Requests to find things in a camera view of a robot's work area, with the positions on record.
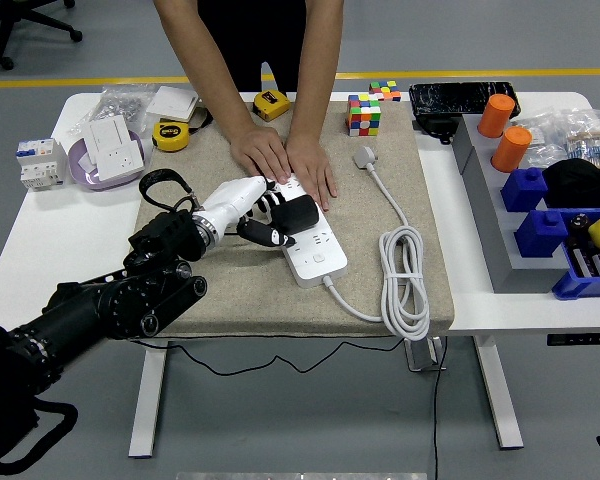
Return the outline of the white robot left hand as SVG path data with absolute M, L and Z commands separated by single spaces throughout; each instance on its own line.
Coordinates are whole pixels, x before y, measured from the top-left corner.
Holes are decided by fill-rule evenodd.
M 207 248 L 219 245 L 228 227 L 237 234 L 265 247 L 290 247 L 295 240 L 274 227 L 250 220 L 247 213 L 268 190 L 263 177 L 249 177 L 223 182 L 192 213 L 193 221 Z

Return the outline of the person's left hand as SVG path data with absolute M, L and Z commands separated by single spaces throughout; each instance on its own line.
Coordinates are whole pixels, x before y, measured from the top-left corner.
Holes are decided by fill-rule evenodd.
M 286 153 L 290 166 L 304 191 L 324 211 L 330 200 L 338 196 L 337 184 L 329 156 L 316 137 L 308 134 L 289 135 Z

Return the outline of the person's right hand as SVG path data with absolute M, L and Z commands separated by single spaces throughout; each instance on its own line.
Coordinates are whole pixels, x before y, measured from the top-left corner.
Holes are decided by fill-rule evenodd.
M 227 134 L 232 159 L 252 176 L 286 183 L 291 167 L 283 142 L 270 127 L 247 125 Z

